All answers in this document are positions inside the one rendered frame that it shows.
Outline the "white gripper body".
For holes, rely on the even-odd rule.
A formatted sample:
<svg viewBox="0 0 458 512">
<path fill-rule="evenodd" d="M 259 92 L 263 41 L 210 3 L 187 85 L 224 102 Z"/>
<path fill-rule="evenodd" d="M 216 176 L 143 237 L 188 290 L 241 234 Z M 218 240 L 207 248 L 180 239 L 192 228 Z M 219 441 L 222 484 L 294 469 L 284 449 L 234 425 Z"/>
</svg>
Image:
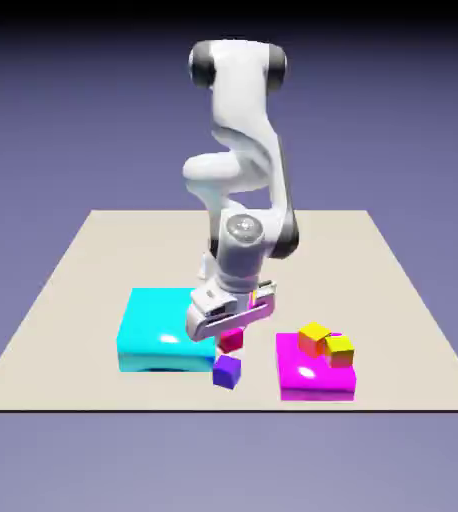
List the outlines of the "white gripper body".
<svg viewBox="0 0 458 512">
<path fill-rule="evenodd" d="M 274 311 L 274 297 L 261 298 L 252 308 L 238 314 L 226 316 L 220 320 L 207 320 L 200 311 L 191 305 L 187 311 L 186 332 L 192 341 L 219 336 L 221 333 L 269 317 Z"/>
</svg>

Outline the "small purple cube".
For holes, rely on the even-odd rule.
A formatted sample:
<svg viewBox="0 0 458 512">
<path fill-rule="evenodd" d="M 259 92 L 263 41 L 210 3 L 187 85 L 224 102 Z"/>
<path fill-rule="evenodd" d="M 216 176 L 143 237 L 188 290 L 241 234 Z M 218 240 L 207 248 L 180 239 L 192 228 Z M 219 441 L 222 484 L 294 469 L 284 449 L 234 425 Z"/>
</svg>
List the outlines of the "small purple cube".
<svg viewBox="0 0 458 512">
<path fill-rule="evenodd" d="M 212 369 L 212 382 L 215 386 L 234 389 L 241 377 L 241 360 L 221 355 Z"/>
</svg>

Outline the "small yellow cube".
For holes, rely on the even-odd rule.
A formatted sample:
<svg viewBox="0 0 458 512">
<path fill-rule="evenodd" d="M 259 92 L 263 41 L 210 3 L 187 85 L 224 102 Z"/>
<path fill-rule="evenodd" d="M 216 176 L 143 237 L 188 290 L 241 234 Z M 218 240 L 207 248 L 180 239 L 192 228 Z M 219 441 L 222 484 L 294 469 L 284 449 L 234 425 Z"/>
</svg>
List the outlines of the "small yellow cube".
<svg viewBox="0 0 458 512">
<path fill-rule="evenodd" d="M 316 322 L 304 325 L 298 331 L 298 348 L 312 358 L 317 358 L 325 352 L 326 338 L 331 330 Z"/>
<path fill-rule="evenodd" d="M 346 368 L 353 365 L 354 346 L 346 335 L 330 335 L 325 341 L 325 357 L 332 368 Z"/>
</svg>

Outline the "small red cube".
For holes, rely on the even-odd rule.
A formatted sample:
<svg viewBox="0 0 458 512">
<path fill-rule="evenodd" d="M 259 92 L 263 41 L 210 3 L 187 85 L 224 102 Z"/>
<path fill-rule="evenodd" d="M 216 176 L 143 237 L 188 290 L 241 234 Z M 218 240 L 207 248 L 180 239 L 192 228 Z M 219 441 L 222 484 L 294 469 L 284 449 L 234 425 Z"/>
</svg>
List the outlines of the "small red cube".
<svg viewBox="0 0 458 512">
<path fill-rule="evenodd" d="M 240 350 L 243 344 L 244 330 L 242 328 L 224 331 L 220 334 L 218 340 L 218 347 L 224 354 Z"/>
</svg>

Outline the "large cyan box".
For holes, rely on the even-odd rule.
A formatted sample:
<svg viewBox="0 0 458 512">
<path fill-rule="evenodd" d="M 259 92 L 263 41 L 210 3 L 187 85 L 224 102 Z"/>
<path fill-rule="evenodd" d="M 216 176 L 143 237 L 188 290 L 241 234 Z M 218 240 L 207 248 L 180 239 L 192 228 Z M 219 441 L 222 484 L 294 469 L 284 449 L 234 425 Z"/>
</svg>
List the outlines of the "large cyan box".
<svg viewBox="0 0 458 512">
<path fill-rule="evenodd" d="M 186 332 L 189 288 L 134 288 L 116 338 L 122 372 L 209 372 L 216 359 L 212 338 L 192 341 Z"/>
</svg>

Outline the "large magenta box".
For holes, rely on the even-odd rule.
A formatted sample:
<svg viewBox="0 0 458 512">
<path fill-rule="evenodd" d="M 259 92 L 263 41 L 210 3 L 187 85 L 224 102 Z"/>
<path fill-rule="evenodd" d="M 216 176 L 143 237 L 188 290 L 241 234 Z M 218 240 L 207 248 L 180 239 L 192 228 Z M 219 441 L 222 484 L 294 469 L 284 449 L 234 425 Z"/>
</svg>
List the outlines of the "large magenta box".
<svg viewBox="0 0 458 512">
<path fill-rule="evenodd" d="M 276 334 L 276 364 L 283 401 L 352 401 L 352 366 L 331 368 L 324 356 L 312 358 L 298 347 L 297 333 Z"/>
</svg>

